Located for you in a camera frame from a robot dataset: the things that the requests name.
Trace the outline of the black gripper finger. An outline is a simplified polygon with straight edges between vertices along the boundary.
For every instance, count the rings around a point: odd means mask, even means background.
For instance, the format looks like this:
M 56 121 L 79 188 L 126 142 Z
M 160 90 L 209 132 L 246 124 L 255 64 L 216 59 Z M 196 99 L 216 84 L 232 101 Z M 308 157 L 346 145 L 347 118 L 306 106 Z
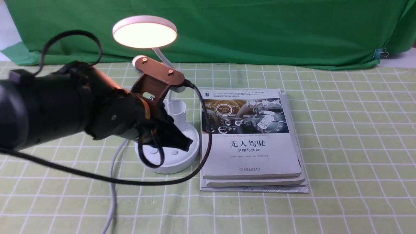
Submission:
M 184 135 L 174 123 L 162 123 L 156 129 L 156 146 L 189 151 L 193 140 Z

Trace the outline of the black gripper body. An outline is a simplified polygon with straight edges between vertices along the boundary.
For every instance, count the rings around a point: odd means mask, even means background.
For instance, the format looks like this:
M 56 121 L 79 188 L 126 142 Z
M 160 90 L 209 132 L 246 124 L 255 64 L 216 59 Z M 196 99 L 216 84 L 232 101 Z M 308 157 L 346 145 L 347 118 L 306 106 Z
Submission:
M 139 94 L 133 94 L 132 97 L 137 117 L 131 129 L 131 139 L 144 145 L 162 145 L 162 134 L 174 127 L 174 120 L 167 114 L 165 105 L 150 105 Z

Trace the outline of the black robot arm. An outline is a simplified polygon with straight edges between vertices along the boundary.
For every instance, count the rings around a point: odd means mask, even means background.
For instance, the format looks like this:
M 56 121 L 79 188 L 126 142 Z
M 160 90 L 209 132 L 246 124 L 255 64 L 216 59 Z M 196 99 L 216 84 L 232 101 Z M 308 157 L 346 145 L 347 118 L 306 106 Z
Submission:
M 187 151 L 193 143 L 174 124 L 163 100 L 178 71 L 155 62 L 130 90 L 85 62 L 36 77 L 24 69 L 1 80 L 1 147 L 22 150 L 85 132 L 94 140 L 110 136 L 153 148 Z

